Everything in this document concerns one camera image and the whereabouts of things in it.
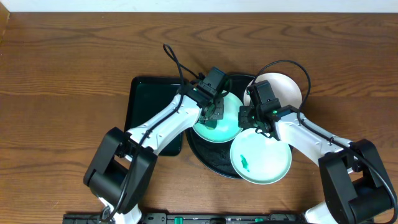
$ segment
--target white arm casing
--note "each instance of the white arm casing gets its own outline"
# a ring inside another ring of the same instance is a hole
[[[106,206],[108,206],[111,211],[113,210],[113,205],[107,202],[104,198],[99,198],[99,200]],[[134,206],[132,210],[127,214],[121,214],[116,212],[114,214],[114,221],[116,224],[136,224],[142,217],[142,213],[138,208],[138,205]]]
[[[332,133],[329,133],[328,131],[309,121],[304,116],[304,114],[300,114],[300,118],[303,119],[305,124],[318,131],[319,133],[325,135],[328,138],[333,137],[335,141],[338,141],[343,145],[349,146],[349,143],[351,142],[350,140],[343,139],[335,136]],[[323,139],[319,135],[311,132],[303,125],[299,125],[299,121],[297,120],[297,113],[291,113],[281,117],[281,119],[276,122],[275,128],[278,137],[282,142],[290,144],[291,146],[302,152],[305,156],[310,158],[318,166],[318,159],[323,157],[326,153],[338,152],[342,150],[341,147],[330,144],[329,141],[327,141],[326,139]]]
[[[324,130],[323,128],[309,121],[302,113],[300,114],[300,118],[303,119],[307,126],[311,127],[315,131],[328,138],[333,137],[335,141],[341,143],[342,145],[349,146],[349,143],[351,142],[350,140],[340,138]],[[343,150],[341,147],[330,144],[328,140],[311,132],[303,125],[300,125],[297,119],[297,113],[291,113],[281,117],[281,119],[276,122],[275,128],[277,129],[277,134],[281,141],[295,147],[318,166],[318,159],[323,157],[326,153]],[[309,223],[337,224],[325,202],[308,209],[304,216]]]
[[[175,95],[173,101],[161,112],[144,124],[128,130],[131,133],[130,138],[139,143],[144,133],[156,122],[167,116],[178,105],[181,95]],[[163,148],[170,143],[176,136],[187,128],[191,128],[199,119],[201,108],[197,102],[188,96],[183,96],[181,107],[171,117],[158,125],[142,144],[143,147],[151,147],[154,154],[159,155]]]

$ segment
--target wooden table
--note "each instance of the wooden table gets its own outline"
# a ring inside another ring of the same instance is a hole
[[[398,189],[397,21],[397,14],[12,13],[0,46],[0,223],[60,223],[64,213],[102,209],[83,175],[107,130],[123,128],[131,80],[178,76],[164,42],[194,72],[300,62],[313,82],[306,116],[339,136],[371,140]],[[269,71],[307,89],[292,65]],[[318,167],[298,151],[281,181],[262,186],[208,170],[184,139],[180,155],[159,158],[141,208],[260,214],[304,212],[322,200]]]

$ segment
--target black plate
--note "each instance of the black plate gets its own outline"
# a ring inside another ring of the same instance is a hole
[[[248,84],[254,79],[253,75],[230,75],[233,86],[231,93],[243,102],[243,94]],[[242,179],[234,170],[229,158],[229,150],[233,140],[224,143],[212,143],[202,139],[193,128],[185,131],[189,146],[196,157],[212,171],[225,177]]]

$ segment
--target green piece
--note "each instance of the green piece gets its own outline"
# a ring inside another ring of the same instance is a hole
[[[182,224],[183,218],[182,217],[175,217],[174,218],[174,224]]]
[[[248,169],[248,162],[246,161],[246,158],[243,155],[241,155],[241,159],[242,159],[243,169]]]

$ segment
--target white wall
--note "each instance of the white wall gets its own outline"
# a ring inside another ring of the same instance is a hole
[[[398,12],[398,0],[0,0],[10,12]]]

